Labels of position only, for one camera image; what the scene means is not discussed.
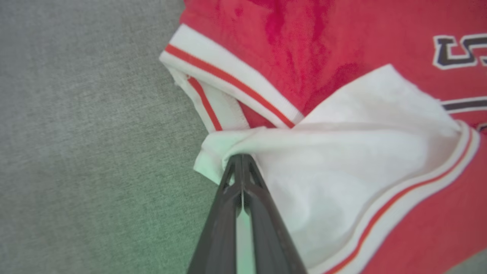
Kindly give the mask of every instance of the white trim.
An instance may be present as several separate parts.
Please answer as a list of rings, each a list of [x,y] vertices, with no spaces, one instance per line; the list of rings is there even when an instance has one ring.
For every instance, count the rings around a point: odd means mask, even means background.
[[[242,83],[244,83],[245,85],[247,85],[248,87],[256,91],[258,94],[260,94],[265,100],[267,100],[274,107],[276,107],[285,117],[287,117],[294,124],[297,124],[304,118],[301,112],[298,109],[296,109],[257,70],[250,67],[242,60],[238,59],[235,55],[233,55],[231,52],[229,52],[222,46],[218,45],[214,41],[203,36],[202,34],[196,32],[190,27],[184,24],[181,25],[169,43],[237,78],[239,81],[241,81]],[[209,77],[208,75],[209,73],[207,72],[202,73],[202,70],[195,68],[192,65],[189,65],[187,63],[184,64],[174,63],[174,59],[169,58],[167,52],[163,52],[161,54],[160,60],[164,64],[177,67],[178,69],[183,70],[189,75],[201,79],[202,81],[210,85],[214,85],[216,81],[222,82],[221,79],[218,80],[218,78],[215,76]],[[233,85],[230,85],[231,87],[229,87],[228,83],[227,85],[223,83],[216,83],[216,84],[218,84],[218,86],[220,87],[224,87],[224,88],[218,88],[219,90],[226,92],[230,96],[235,97],[242,103],[248,105],[256,112],[264,116],[266,119],[275,120],[273,117],[275,116],[274,114],[272,113],[269,114],[269,111],[263,110],[262,108],[264,107],[260,105],[260,103],[256,102],[250,96],[245,94],[242,90],[237,89]],[[282,127],[282,124],[283,123],[281,121],[280,123],[277,122],[277,124],[275,125],[277,127]]]
[[[446,100],[446,101],[441,101],[441,104],[442,105],[449,105],[449,104],[455,104],[455,103],[475,102],[475,101],[483,101],[483,100],[487,100],[487,96]]]
[[[174,78],[176,84],[184,90],[184,92],[188,95],[188,97],[193,102],[194,108],[196,109],[196,112],[200,115],[201,120],[203,121],[203,124],[206,127],[206,130],[208,130],[208,132],[210,133],[215,132],[216,131],[215,126],[213,125],[213,122],[211,121],[208,112],[203,106],[201,97],[198,94],[198,92],[196,92],[194,88],[188,83],[187,75],[176,69],[173,69],[170,66],[167,66],[167,68],[169,70],[169,73],[171,73],[172,77]]]
[[[482,129],[483,127],[487,127],[487,123],[483,123],[483,124],[479,124],[479,125],[477,125],[477,131],[480,131],[480,132],[481,132],[481,129]]]
[[[465,169],[468,163],[472,160],[479,147],[479,136],[476,132],[472,131],[465,123],[459,121],[462,134],[458,141],[457,147],[453,151],[452,155],[448,160],[441,165],[436,170],[422,176],[418,176],[413,179],[406,180],[400,184],[397,184],[390,189],[388,189],[384,194],[377,198],[371,206],[365,211],[364,215],[360,218],[353,234],[351,235],[348,242],[332,257],[324,261],[323,263],[309,269],[310,274],[321,274],[334,266],[345,260],[357,247],[359,239],[362,236],[365,228],[368,226],[369,222],[379,211],[382,206],[384,206],[391,198],[393,198],[397,193],[403,191],[404,189],[416,185],[418,183],[433,179],[444,172],[448,171],[461,157],[465,149],[468,149],[467,154],[461,160],[461,162],[451,170],[447,175],[438,179],[437,181],[431,182],[424,186],[420,186],[409,193],[405,194],[398,201],[396,201],[378,220],[378,222],[372,227],[370,234],[365,238],[361,249],[359,250],[357,256],[353,258],[344,268],[342,268],[339,273],[358,273],[372,258],[375,251],[380,247],[382,242],[388,233],[394,229],[396,224],[419,202],[431,196],[432,194],[440,191],[449,184],[451,184]],[[469,148],[467,148],[469,135],[472,136],[472,143]]]
[[[487,110],[487,107],[460,108],[460,109],[447,110],[447,112],[449,114],[455,114],[455,113],[471,112],[471,111],[481,111],[481,110]]]
[[[206,98],[223,130],[245,130],[250,128],[242,108],[235,98],[205,82],[198,82],[203,88]]]
[[[177,58],[174,55],[169,54],[168,52],[163,52],[161,54],[160,60],[166,66],[174,67],[179,71],[184,71],[185,73],[193,76],[196,79],[200,79],[206,83],[211,83],[211,85],[216,88],[217,90],[224,91],[225,93],[229,94],[231,97],[234,97],[236,100],[246,104],[248,107],[253,109],[258,114],[262,115],[264,118],[269,120],[273,123],[277,128],[288,128],[284,122],[277,117],[274,113],[272,113],[267,108],[263,107],[260,103],[255,101],[252,97],[248,96],[246,93],[239,90],[234,85],[214,76],[213,74],[206,72],[202,69],[199,69],[185,61]]]

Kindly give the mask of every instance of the red stripe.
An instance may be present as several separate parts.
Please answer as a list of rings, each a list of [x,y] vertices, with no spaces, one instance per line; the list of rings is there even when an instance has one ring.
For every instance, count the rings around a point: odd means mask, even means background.
[[[206,97],[205,92],[203,91],[203,87],[200,85],[198,80],[196,80],[193,77],[189,77],[187,80],[191,86],[196,90],[196,92],[200,95],[201,97],[201,103],[203,103],[203,106],[205,107],[206,112],[208,113],[208,116],[210,116],[211,122],[213,123],[213,126],[215,127],[216,131],[222,131],[222,126],[220,125],[220,122],[218,121],[218,118],[216,117],[215,112],[213,111],[213,108],[210,105],[210,102],[208,101],[208,98]]]
[[[467,154],[467,151],[468,151],[468,148],[470,147],[470,144],[471,144],[471,141],[472,141],[472,134],[471,134],[471,130],[468,131],[469,133],[469,137],[468,137],[468,143],[467,143],[467,146],[466,146],[466,149],[463,151],[462,155],[460,156],[460,158],[458,158],[457,162],[452,166],[450,167],[447,171],[445,171],[443,174],[433,178],[433,179],[429,179],[427,181],[424,181],[424,182],[421,182],[421,183],[418,183],[418,184],[415,184],[413,186],[410,186],[406,189],[404,189],[403,191],[397,193],[396,195],[394,195],[394,197],[392,197],[385,205],[383,205],[374,215],[374,217],[372,217],[372,219],[370,220],[369,224],[367,225],[367,227],[365,228],[364,232],[362,233],[362,235],[360,236],[360,239],[358,240],[358,244],[357,246],[355,247],[354,251],[348,255],[348,257],[346,259],[344,259],[341,263],[337,264],[334,268],[330,269],[329,271],[325,272],[324,274],[333,274],[333,273],[336,273],[338,271],[340,271],[343,267],[345,267],[348,263],[350,263],[358,254],[358,251],[360,250],[360,248],[362,247],[362,244],[363,242],[365,241],[365,238],[367,238],[367,236],[369,235],[370,231],[372,230],[372,227],[375,225],[375,223],[377,223],[377,221],[380,219],[380,217],[382,215],[384,215],[384,213],[397,201],[399,200],[401,197],[403,197],[404,195],[406,195],[408,192],[412,191],[413,189],[416,189],[418,187],[421,187],[421,186],[424,186],[424,185],[427,185],[429,183],[432,183],[432,182],[435,182],[437,180],[440,180],[442,179],[443,177],[445,177],[446,175],[448,175],[448,173],[450,173],[454,168],[456,168],[458,166],[458,164],[463,160],[463,158],[465,157],[465,155]]]
[[[178,49],[177,47],[169,44],[166,49],[166,52],[176,56],[177,58],[184,60],[191,65],[200,68],[206,72],[209,72],[213,74],[214,76],[234,85],[238,89],[242,90],[244,93],[252,97],[255,101],[260,103],[264,108],[268,109],[270,112],[275,114],[285,125],[287,125],[289,128],[294,127],[294,123],[291,122],[284,114],[282,114],[276,107],[274,107],[271,103],[269,103],[266,99],[264,99],[260,94],[258,94],[256,91],[242,83],[240,80],[237,78],[233,77],[232,75],[226,73],[225,71],[201,60],[196,58],[193,55],[190,55],[189,53]]]

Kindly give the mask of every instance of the white cloth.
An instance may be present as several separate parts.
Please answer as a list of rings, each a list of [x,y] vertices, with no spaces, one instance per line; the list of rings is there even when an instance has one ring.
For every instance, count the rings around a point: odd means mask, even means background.
[[[229,157],[251,154],[308,268],[341,246],[388,188],[441,166],[460,126],[391,65],[339,89],[293,129],[208,135],[194,169],[219,183]]]

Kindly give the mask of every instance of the gray fabric surface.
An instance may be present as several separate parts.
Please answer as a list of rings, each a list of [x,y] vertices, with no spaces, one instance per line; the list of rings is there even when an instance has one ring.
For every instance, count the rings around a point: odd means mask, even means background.
[[[0,1],[0,273],[185,271],[216,186],[191,170],[206,131],[157,60],[183,7]]]

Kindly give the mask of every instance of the striped trim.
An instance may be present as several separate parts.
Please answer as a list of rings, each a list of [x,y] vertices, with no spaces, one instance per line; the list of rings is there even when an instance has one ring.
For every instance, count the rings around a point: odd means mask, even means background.
[[[487,123],[484,123],[484,124],[479,124],[479,125],[477,126],[477,131],[482,132],[482,131],[484,131],[484,130],[487,130]]]
[[[379,197],[359,221],[349,242],[331,258],[310,269],[309,273],[359,273],[389,231],[394,229],[411,208],[450,185],[471,161],[479,146],[478,134],[465,123],[459,123],[462,125],[463,136],[450,159],[435,171],[402,182]]]
[[[202,102],[206,112],[208,113],[208,116],[210,117],[211,122],[213,123],[213,126],[215,127],[215,130],[216,131],[223,130],[220,122],[218,121],[218,118],[216,117],[215,112],[213,111],[213,108],[210,105],[210,102],[208,101],[208,98],[206,98],[205,92],[203,91],[203,87],[201,87],[198,80],[196,80],[193,77],[189,77],[187,81],[188,81],[188,83],[190,83],[190,85],[194,88],[194,90],[196,90],[196,92],[200,96],[201,102]]]
[[[196,58],[195,56],[192,56],[191,54],[184,52],[175,46],[169,44],[166,49],[166,52],[176,56],[177,58],[199,68],[202,69],[208,73],[213,74],[214,76],[232,84],[233,86],[237,87],[238,89],[242,90],[244,93],[249,95],[251,98],[253,98],[255,101],[260,103],[263,107],[268,109],[270,112],[272,112],[274,115],[276,115],[286,126],[289,128],[294,127],[294,123],[291,122],[284,114],[282,114],[275,106],[273,106],[271,103],[269,103],[266,99],[264,99],[260,94],[258,94],[256,91],[242,83],[240,80],[237,78],[233,77],[232,75],[226,73],[225,71],[199,59]]]
[[[448,113],[487,110],[487,96],[463,98],[441,102]]]
[[[198,82],[203,88],[206,98],[208,98],[223,130],[244,130],[250,128],[237,99],[203,81],[198,80]]]
[[[215,126],[211,121],[208,111],[205,109],[203,105],[203,100],[200,94],[198,94],[198,92],[194,89],[194,87],[188,82],[188,75],[171,67],[168,67],[168,70],[169,73],[171,73],[172,77],[174,78],[176,85],[180,86],[184,90],[186,95],[188,95],[188,97],[193,102],[194,108],[196,109],[196,112],[199,114],[201,120],[203,121],[206,130],[208,130],[208,132],[215,132],[216,131]]]

